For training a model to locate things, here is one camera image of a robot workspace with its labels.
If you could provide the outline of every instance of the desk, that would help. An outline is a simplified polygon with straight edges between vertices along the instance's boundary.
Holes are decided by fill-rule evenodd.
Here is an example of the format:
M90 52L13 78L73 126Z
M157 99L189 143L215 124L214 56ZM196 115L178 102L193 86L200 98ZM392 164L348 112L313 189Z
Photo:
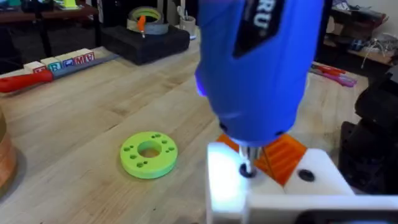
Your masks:
M206 145L221 131L193 73L198 41L157 62L136 66L118 58L19 95L1 98L20 150L16 187L0 201L2 223L205 222ZM345 120L366 88L316 75L291 134L311 147L338 145ZM179 146L174 170L156 180L126 174L119 148L132 134L155 130Z
M42 44L46 57L52 57L52 50L47 34L47 29L43 20L45 19L57 19L57 18L76 18L93 15L93 22L95 28L95 45L98 47L101 45L101 28L100 21L98 19L97 0L93 0L93 6L87 5L84 2L77 2L81 6L77 10L60 10L54 6L52 11L43 12L23 12L21 9L15 12L2 12L0 13L0 25L7 24L10 22L23 22L23 21L35 21L36 26L40 32Z

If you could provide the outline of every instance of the tape roll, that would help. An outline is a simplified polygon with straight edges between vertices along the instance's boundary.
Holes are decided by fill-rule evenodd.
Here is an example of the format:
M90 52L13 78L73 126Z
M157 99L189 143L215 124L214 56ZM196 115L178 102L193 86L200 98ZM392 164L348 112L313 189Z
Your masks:
M152 17L154 22L146 22L144 26L145 34L162 35L169 31L169 24L164 24L164 16L154 7L138 7L129 13L127 19L127 29L139 32L137 22L140 16Z

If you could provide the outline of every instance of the green 3d printed part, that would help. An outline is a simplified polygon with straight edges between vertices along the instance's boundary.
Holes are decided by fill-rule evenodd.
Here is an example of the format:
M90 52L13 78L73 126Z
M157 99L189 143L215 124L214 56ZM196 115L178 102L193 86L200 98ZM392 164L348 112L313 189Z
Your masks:
M135 134L120 148L123 168L141 179L154 179L167 174L173 169L177 155L173 139L155 131Z

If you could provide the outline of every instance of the drill bit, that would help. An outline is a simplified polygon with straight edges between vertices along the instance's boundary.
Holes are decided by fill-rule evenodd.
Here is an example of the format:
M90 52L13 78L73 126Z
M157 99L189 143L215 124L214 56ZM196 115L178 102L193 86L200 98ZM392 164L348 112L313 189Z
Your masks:
M254 167L254 161L260 158L262 147L249 147L249 146L239 146L239 154L244 159L245 170L242 175L247 177L252 177L255 175L256 168Z

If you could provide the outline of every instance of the black box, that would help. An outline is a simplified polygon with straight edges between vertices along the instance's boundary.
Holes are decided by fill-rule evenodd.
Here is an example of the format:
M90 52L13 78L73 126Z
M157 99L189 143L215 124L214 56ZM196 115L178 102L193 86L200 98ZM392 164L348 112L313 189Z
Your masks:
M153 62L187 50L190 35L185 30L169 26L164 35L146 35L127 30L125 27L102 29L103 46L137 65Z

